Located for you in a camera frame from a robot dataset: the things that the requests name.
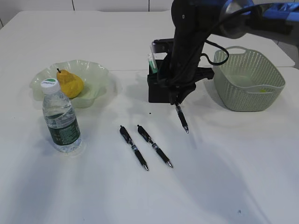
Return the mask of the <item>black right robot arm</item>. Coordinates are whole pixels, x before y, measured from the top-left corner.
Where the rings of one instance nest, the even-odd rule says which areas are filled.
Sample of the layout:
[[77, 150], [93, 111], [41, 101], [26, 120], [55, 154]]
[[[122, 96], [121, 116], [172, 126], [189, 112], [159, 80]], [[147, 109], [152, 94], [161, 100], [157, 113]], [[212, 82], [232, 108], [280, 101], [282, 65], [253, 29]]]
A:
[[148, 76], [151, 103], [180, 104], [211, 69], [198, 66], [211, 35], [238, 39], [253, 34], [299, 44], [298, 3], [264, 3], [250, 0], [175, 0], [171, 6], [175, 27], [172, 39], [155, 40], [153, 50], [166, 53], [155, 76]]

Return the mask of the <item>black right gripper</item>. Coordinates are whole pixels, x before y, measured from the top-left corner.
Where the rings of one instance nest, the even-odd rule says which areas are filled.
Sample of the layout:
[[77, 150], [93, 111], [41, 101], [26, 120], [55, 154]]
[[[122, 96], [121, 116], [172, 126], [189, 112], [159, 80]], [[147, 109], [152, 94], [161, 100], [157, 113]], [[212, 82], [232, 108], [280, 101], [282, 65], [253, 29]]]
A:
[[196, 89], [187, 86], [204, 78], [214, 77], [211, 68], [198, 67], [205, 43], [204, 37], [205, 34], [202, 32], [185, 35], [178, 30], [175, 31], [172, 50], [164, 58], [157, 72], [158, 84], [164, 88], [168, 87], [171, 105], [181, 104]]

